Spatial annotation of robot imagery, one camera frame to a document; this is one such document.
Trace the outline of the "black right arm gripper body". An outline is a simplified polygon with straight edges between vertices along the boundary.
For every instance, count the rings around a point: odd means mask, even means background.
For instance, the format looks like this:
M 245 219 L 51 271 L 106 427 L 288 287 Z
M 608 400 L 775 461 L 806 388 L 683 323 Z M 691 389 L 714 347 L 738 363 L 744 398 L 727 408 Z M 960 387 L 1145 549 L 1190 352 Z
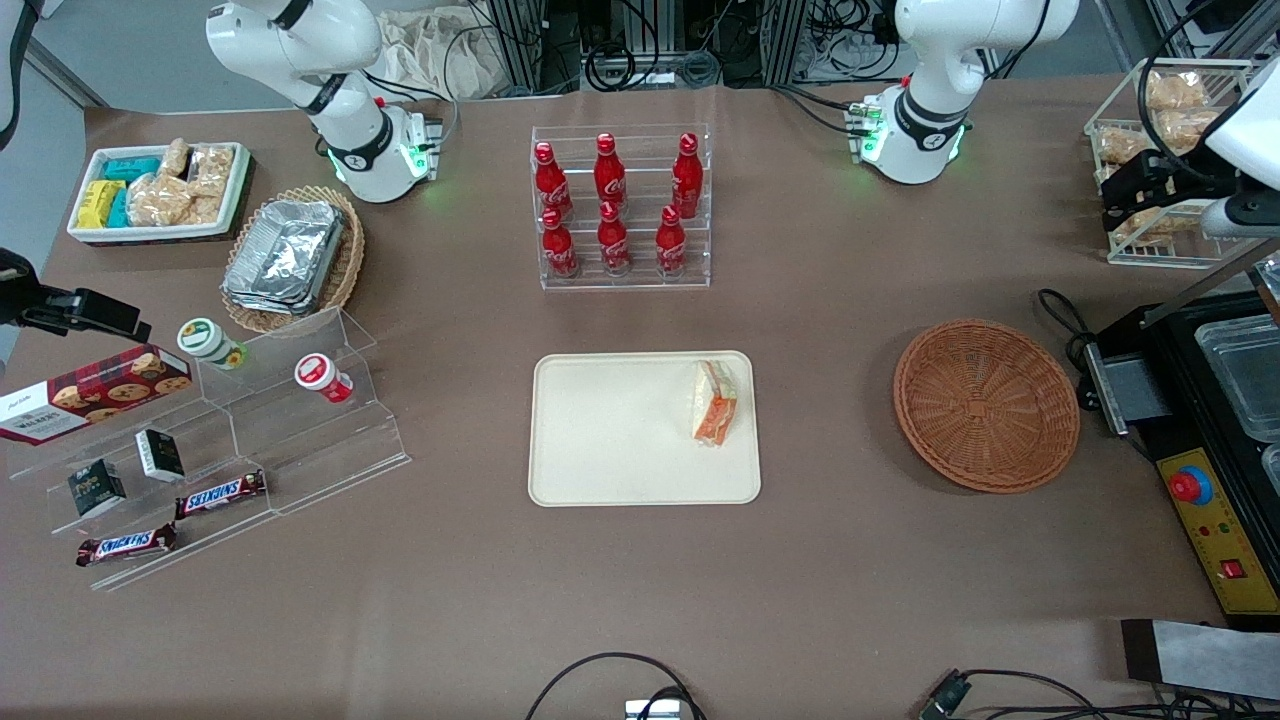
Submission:
M 42 284 L 32 264 L 1 249 L 1 324 L 72 331 L 76 293 Z

